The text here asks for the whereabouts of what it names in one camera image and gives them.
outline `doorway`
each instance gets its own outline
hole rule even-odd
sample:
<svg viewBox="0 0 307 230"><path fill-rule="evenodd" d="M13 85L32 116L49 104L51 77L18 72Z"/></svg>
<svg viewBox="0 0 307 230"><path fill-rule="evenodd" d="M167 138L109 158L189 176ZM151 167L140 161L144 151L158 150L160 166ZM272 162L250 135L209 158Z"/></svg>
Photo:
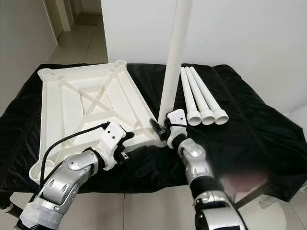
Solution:
<svg viewBox="0 0 307 230"><path fill-rule="evenodd" d="M58 45L47 63L107 63L100 0L45 0Z"/></svg>

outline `black cable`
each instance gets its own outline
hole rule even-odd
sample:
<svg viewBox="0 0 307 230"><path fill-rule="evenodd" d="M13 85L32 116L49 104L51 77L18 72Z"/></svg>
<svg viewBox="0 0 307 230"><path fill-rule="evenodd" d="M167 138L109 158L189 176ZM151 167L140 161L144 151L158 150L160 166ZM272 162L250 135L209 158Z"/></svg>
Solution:
<svg viewBox="0 0 307 230"><path fill-rule="evenodd" d="M49 180L49 178L51 177L51 175L63 164L64 161L61 161L59 164L57 164L57 166L48 174L48 176L44 179L43 184L45 184L47 182L47 180ZM38 194L40 190L38 190L36 193L33 194L33 196L31 197L31 199L29 200L29 202L32 202L34 200L34 198L36 197L36 195Z"/></svg>
<svg viewBox="0 0 307 230"><path fill-rule="evenodd" d="M193 131L199 133L200 135L202 135L202 136L204 137L204 141L206 141L207 145L209 145L209 143L208 143L207 140L206 140L205 135L204 135L202 132L200 132L198 129L194 128L194 127L186 126L186 125L180 125L180 124L170 124L169 126L179 126L179 127L189 128L189 129L191 129L191 130L193 130Z"/></svg>
<svg viewBox="0 0 307 230"><path fill-rule="evenodd" d="M45 166L46 166L46 160L47 160L47 157L48 157L48 154L51 152L51 150L56 147L58 144L70 139L70 138L74 138L78 135L81 135L83 133L87 133L87 132L90 132L90 131L93 131L95 129L98 129L98 128L106 128L108 126L109 122L107 123L102 123L98 126L95 126L95 127L92 127L92 128L88 128L86 130L83 130L83 131L80 131L80 132L77 132L77 133L74 133L74 134L71 134L59 141L57 141L56 143L54 143L53 145L51 145L47 151L45 152L44 154L44 157L43 157L43 160L42 160L42 167L41 167L41 174L40 174L40 181L39 181L39 187L38 187L38 191L40 191L42 188L43 188L43 185L44 185L44 175L45 175Z"/></svg>

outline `table leg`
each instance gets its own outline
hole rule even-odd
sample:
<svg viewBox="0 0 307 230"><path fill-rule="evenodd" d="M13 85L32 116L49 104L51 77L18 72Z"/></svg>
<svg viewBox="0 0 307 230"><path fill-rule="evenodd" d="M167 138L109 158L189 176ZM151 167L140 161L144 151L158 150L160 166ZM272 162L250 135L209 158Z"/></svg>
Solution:
<svg viewBox="0 0 307 230"><path fill-rule="evenodd" d="M267 193L271 189L271 187L272 186L269 185L268 183L265 183L265 184L261 185L259 188L255 189L250 194L248 194L247 196L243 197L241 200L235 202L234 207L236 209L239 209L239 208L243 207L244 205L248 204L252 200L254 200L257 197L261 196L262 194Z"/></svg>
<svg viewBox="0 0 307 230"><path fill-rule="evenodd" d="M23 210L10 201L12 194L13 192L0 192L0 209L19 218Z"/></svg>

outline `pipe connector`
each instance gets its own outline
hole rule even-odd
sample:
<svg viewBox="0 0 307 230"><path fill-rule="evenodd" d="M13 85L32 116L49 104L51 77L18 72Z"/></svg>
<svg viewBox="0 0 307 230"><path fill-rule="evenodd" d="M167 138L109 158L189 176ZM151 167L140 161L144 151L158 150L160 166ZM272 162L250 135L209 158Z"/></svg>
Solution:
<svg viewBox="0 0 307 230"><path fill-rule="evenodd" d="M201 111L201 122L204 125L206 126L211 125L214 123L214 121L215 121L214 114L210 109Z"/></svg>
<svg viewBox="0 0 307 230"><path fill-rule="evenodd" d="M191 110L187 113L187 120L190 126L197 126L201 123L201 114L197 110Z"/></svg>
<svg viewBox="0 0 307 230"><path fill-rule="evenodd" d="M229 119L229 117L228 117L228 115L227 115L227 113L225 112L224 109L217 109L217 110L213 111L213 114L214 114L214 118L215 118L215 123L217 125L223 125Z"/></svg>

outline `white wall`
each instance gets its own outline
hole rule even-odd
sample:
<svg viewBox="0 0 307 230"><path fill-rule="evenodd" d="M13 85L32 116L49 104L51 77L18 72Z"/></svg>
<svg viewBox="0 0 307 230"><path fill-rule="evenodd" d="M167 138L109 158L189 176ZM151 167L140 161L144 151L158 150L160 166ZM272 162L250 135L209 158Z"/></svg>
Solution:
<svg viewBox="0 0 307 230"><path fill-rule="evenodd" d="M100 0L81 0L81 3L84 12L101 12Z"/></svg>
<svg viewBox="0 0 307 230"><path fill-rule="evenodd" d="M51 20L53 31L56 37L59 37L63 32L63 25L59 15L57 3L54 0L45 0L45 5Z"/></svg>
<svg viewBox="0 0 307 230"><path fill-rule="evenodd" d="M73 21L73 14L72 14L72 11L71 11L70 1L64 0L64 5L65 5L65 10L66 10L66 13L67 13L69 25L72 26L74 21Z"/></svg>
<svg viewBox="0 0 307 230"><path fill-rule="evenodd" d="M70 0L70 4L71 4L72 14L76 19L78 14L83 12L81 0Z"/></svg>
<svg viewBox="0 0 307 230"><path fill-rule="evenodd" d="M42 0L0 1L0 115L56 45Z"/></svg>
<svg viewBox="0 0 307 230"><path fill-rule="evenodd" d="M69 21L69 16L67 14L67 8L65 7L64 0L55 0L57 3L59 17L62 22L63 30L64 31L71 31L71 23Z"/></svg>
<svg viewBox="0 0 307 230"><path fill-rule="evenodd" d="M228 64L281 112L307 103L307 1L193 0L183 62ZM175 0L102 0L109 61L166 63Z"/></svg>

